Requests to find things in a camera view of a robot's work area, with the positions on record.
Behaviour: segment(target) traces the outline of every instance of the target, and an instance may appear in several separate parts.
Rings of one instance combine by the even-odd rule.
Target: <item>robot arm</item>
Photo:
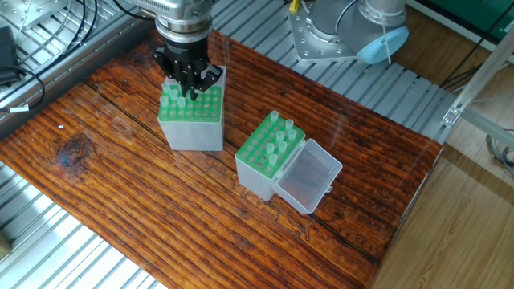
[[[191,99],[196,100],[199,92],[208,89],[222,75],[220,67],[210,64],[207,53],[213,0],[133,0],[133,3],[155,14],[155,26],[165,43],[155,51],[155,60],[169,78],[182,86],[182,96],[190,92]]]
[[[165,45],[155,51],[154,57],[164,73],[182,86],[182,96],[190,92],[195,100],[199,92],[218,81],[222,69],[210,63],[207,53],[213,0],[132,1],[155,15],[155,25]],[[403,26],[406,0],[317,0],[314,3],[307,17],[307,28],[311,27],[314,38],[322,44],[334,45],[339,40],[333,42],[333,39],[341,39],[367,63],[386,59],[408,37]]]

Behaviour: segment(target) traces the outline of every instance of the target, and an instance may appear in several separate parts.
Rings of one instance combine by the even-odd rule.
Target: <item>wooden tabletop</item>
[[[217,32],[221,152],[171,151],[154,31],[0,145],[0,160],[167,287],[365,288],[441,145]],[[278,110],[344,168],[310,215],[245,190],[234,155]]]

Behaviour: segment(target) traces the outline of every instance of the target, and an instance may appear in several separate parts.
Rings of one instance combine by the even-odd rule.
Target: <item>pipette tip box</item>
[[[169,146],[173,150],[223,150],[226,68],[218,82],[195,101],[190,94],[183,97],[180,85],[166,78],[162,84],[158,120]]]
[[[293,120],[271,112],[235,154],[239,183],[269,201],[278,193],[301,214],[313,212],[342,164]]]

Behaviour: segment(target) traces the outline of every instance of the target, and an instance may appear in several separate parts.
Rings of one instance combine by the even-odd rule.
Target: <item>metal rod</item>
[[[466,109],[513,52],[514,29],[511,29],[460,93],[452,107],[459,108],[460,111]]]
[[[514,135],[483,117],[477,111],[467,108],[463,111],[462,118],[477,128],[480,128],[495,140],[507,145],[507,147],[511,149],[514,148]]]

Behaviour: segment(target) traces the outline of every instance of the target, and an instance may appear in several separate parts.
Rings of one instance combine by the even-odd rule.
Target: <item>wooden floor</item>
[[[410,10],[411,37],[395,59],[441,84],[474,43]],[[461,71],[484,61],[479,49]],[[506,67],[480,94],[514,92],[514,66]],[[514,97],[473,104],[505,128],[514,128]],[[444,145],[406,224],[390,247],[374,285],[382,288],[513,288],[514,181],[493,161],[486,134],[465,121]]]

